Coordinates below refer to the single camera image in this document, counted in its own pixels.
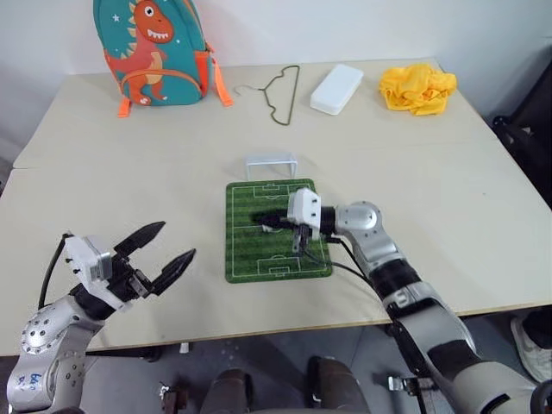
dinosaur print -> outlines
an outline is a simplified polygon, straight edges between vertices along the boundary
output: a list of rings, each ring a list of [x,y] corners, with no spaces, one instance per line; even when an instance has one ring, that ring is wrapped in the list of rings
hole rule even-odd
[[[171,22],[153,0],[135,0],[135,3],[129,3],[129,7],[132,13],[129,22],[134,26],[129,28],[129,33],[136,38],[136,42],[129,43],[127,55],[121,53],[120,58],[109,56],[105,52],[110,70],[115,75],[116,71],[127,74],[147,69],[163,69],[166,54],[156,45],[173,39],[174,29]],[[130,100],[136,104],[151,104],[151,97],[142,93],[142,88],[146,85],[151,85],[154,97],[166,100],[166,96],[161,93],[163,75],[140,74],[129,78],[128,83]]]

green soccer field mat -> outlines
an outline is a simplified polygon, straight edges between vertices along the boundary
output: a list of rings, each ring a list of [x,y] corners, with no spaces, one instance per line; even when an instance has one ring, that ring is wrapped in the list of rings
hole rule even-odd
[[[251,213],[287,209],[290,194],[300,188],[315,190],[311,179],[248,181],[226,187],[226,280],[230,283],[268,280],[323,278],[331,266],[315,263],[292,252],[293,232],[272,233],[251,220]],[[325,241],[310,240],[309,250],[329,261]]]

black chair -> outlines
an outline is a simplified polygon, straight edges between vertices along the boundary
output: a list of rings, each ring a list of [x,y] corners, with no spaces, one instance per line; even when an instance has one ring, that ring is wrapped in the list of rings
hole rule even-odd
[[[552,209],[552,62],[511,116],[492,130]]]

white wall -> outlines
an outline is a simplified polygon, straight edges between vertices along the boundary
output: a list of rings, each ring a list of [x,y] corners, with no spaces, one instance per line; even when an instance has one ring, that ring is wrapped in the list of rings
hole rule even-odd
[[[514,109],[552,56],[550,0],[195,3],[223,66],[436,56],[486,119]],[[0,157],[17,156],[65,74],[107,72],[91,4],[3,1]]]

white box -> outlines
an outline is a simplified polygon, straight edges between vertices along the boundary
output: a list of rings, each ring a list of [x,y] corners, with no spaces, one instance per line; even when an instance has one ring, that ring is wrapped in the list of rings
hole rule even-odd
[[[330,115],[339,114],[361,84],[363,76],[359,69],[336,65],[310,95],[310,107]]]

